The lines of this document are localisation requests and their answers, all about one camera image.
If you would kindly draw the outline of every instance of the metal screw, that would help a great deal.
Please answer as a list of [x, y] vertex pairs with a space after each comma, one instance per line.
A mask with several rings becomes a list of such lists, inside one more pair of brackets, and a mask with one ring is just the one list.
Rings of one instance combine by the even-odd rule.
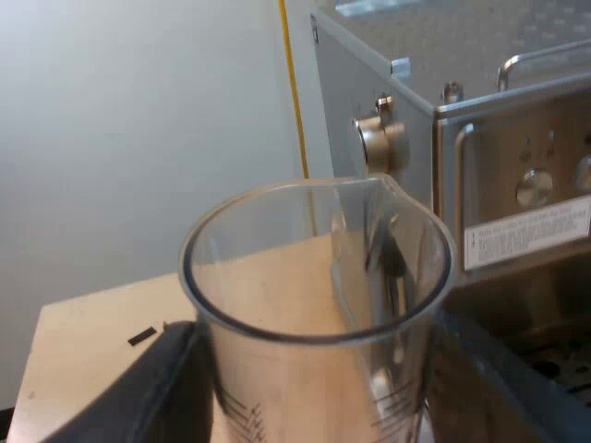
[[464, 85], [457, 81], [446, 83], [441, 97], [445, 104], [461, 102], [464, 99]]

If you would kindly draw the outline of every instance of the white label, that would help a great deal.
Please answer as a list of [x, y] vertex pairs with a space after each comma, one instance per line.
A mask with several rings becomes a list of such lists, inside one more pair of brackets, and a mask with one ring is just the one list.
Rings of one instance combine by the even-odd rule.
[[464, 268], [480, 268], [589, 235], [591, 196], [513, 215], [464, 231]]

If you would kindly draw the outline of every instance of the wooden table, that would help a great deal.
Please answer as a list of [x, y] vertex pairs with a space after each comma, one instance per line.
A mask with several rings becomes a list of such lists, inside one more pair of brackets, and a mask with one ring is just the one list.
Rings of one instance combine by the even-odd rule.
[[[175, 273], [44, 306], [8, 442], [31, 443], [50, 436], [137, 360], [162, 333], [163, 322], [195, 317]], [[157, 333], [128, 345], [129, 337], [149, 326]], [[216, 419], [213, 435], [215, 443], [229, 441]]]

